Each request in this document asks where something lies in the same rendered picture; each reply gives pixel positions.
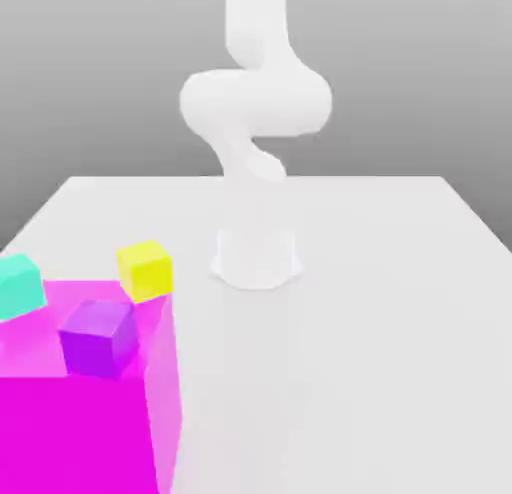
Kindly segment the small yellow cube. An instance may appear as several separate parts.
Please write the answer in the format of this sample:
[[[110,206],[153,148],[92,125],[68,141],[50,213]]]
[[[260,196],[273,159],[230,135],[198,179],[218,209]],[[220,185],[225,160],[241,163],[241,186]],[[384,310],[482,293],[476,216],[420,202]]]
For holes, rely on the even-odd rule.
[[[120,285],[139,304],[173,290],[172,259],[156,241],[149,240],[116,251]]]

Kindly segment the small purple cube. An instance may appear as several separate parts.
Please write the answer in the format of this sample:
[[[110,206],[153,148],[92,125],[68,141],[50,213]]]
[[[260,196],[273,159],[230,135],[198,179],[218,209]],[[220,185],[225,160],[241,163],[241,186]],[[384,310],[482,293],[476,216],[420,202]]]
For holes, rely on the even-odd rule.
[[[84,300],[58,331],[68,374],[118,378],[138,349],[131,303]]]

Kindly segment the small turquoise cube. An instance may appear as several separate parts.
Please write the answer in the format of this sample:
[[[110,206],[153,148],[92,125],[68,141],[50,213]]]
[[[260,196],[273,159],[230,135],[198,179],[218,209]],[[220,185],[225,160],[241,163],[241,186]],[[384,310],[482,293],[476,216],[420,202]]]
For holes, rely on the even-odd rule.
[[[46,305],[39,268],[24,254],[0,258],[0,322]]]

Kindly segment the large magenta box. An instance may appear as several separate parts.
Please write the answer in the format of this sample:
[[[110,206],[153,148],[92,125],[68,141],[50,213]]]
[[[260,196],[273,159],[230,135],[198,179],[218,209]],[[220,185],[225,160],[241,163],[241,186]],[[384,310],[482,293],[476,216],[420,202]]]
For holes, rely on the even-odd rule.
[[[47,281],[46,307],[0,323],[0,494],[171,494],[182,426],[170,295],[135,305],[117,378],[70,374],[60,324],[116,281]]]

